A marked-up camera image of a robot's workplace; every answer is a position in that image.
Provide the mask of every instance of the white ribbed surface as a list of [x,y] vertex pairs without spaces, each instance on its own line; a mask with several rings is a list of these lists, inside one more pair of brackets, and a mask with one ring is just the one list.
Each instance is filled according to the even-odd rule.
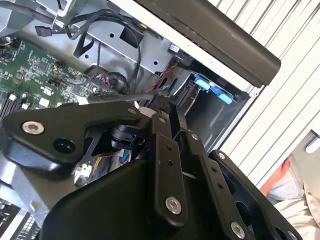
[[221,148],[261,186],[299,140],[320,125],[314,120],[320,112],[320,0],[210,2],[282,61],[273,82]]

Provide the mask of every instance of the green circuit board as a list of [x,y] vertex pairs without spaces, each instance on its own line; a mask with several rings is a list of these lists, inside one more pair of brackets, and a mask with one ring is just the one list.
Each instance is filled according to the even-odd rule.
[[72,67],[56,71],[59,60],[27,41],[12,37],[9,44],[0,40],[5,43],[0,49],[0,94],[23,98],[30,109],[55,108],[96,91],[108,91],[105,84]]

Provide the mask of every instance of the silver metal chassis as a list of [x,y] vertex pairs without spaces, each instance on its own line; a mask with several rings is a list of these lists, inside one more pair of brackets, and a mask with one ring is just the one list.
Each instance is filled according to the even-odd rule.
[[[37,2],[44,6],[52,14],[57,15],[57,12],[59,11],[57,1],[37,0]],[[82,6],[82,10],[79,12],[79,14],[82,15],[93,13],[106,8],[107,1],[105,0],[87,1],[85,6]],[[67,17],[64,17],[59,20],[64,21],[61,23],[63,25],[67,19]],[[80,27],[82,24],[83,22],[80,22],[75,24],[75,26]],[[113,22],[97,22],[89,28],[88,34],[118,54],[136,63],[138,58],[138,50],[120,39],[120,35],[124,29],[125,28],[123,26]],[[145,34],[140,43],[142,53],[141,66],[151,73],[163,72],[173,57],[168,52],[170,45],[171,43],[167,39],[161,40],[148,33]]]

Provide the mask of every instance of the connector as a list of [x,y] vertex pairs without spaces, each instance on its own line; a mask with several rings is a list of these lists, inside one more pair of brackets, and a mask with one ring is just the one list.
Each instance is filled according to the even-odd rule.
[[53,34],[52,34],[52,30],[50,27],[45,27],[45,26],[35,26],[35,31],[36,31],[36,34],[39,36],[39,37],[51,37]]

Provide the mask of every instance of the blue plastic tab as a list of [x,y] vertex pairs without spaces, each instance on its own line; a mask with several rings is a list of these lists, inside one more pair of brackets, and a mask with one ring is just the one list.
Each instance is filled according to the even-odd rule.
[[194,83],[200,86],[203,90],[208,91],[210,89],[208,80],[204,79],[199,74],[195,75]]
[[197,84],[202,88],[204,91],[211,90],[214,94],[217,95],[219,99],[224,101],[226,104],[230,105],[233,102],[233,97],[230,93],[224,91],[221,89],[219,86],[217,86],[214,83],[209,84],[209,80],[205,77],[202,76],[201,74],[197,73],[194,75],[194,83]]

